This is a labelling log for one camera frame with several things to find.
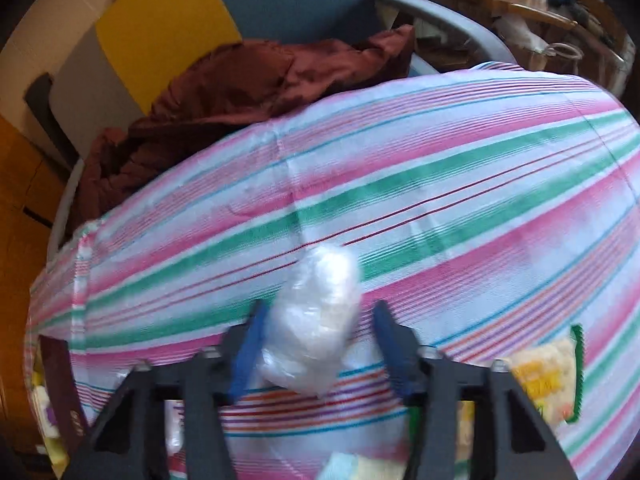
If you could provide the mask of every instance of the striped tablecloth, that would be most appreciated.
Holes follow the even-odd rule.
[[[86,225],[33,285],[25,352],[64,338],[95,418],[140,359],[186,359],[270,300],[305,247],[345,244],[364,298],[323,400],[255,381],[225,412],[243,480],[313,479],[334,450],[404,460],[406,411],[369,325],[385,298],[424,343],[480,362],[580,322],[580,422],[605,480],[640,428],[640,131],[574,77],[500,64],[340,94],[246,128]],[[184,457],[172,459],[184,476]]]

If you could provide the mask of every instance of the beige wall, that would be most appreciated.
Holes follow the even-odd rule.
[[[81,36],[114,0],[36,0],[0,52],[0,114],[62,162],[22,96],[43,72],[53,75]]]

